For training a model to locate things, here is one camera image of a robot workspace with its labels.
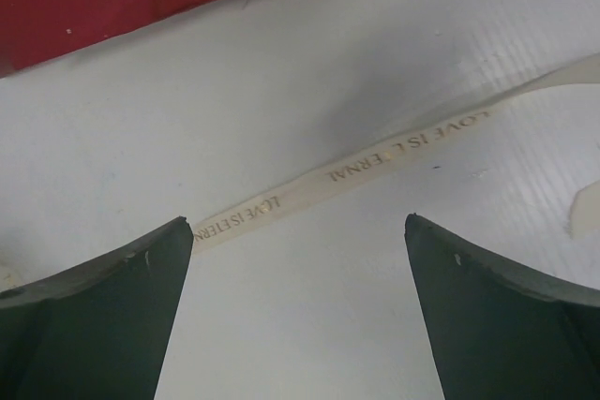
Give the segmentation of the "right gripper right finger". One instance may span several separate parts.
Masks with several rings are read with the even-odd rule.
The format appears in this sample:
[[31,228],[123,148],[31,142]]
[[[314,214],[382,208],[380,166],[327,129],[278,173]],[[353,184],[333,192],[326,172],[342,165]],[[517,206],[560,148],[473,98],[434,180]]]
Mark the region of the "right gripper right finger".
[[412,277],[447,399],[596,399],[599,292],[405,221]]

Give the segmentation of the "cream printed ribbon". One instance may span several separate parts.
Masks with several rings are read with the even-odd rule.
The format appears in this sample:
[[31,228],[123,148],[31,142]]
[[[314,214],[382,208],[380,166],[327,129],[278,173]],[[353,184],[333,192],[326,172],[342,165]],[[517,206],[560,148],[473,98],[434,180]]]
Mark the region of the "cream printed ribbon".
[[599,284],[599,58],[414,102],[347,63],[88,53],[1,82],[1,287],[174,215],[194,249],[416,213]]

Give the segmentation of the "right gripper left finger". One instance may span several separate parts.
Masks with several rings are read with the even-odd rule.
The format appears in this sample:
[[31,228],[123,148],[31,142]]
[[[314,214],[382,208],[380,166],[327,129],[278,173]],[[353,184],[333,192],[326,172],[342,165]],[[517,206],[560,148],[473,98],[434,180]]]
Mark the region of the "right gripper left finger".
[[177,217],[137,240],[1,293],[4,399],[152,399],[193,237]]

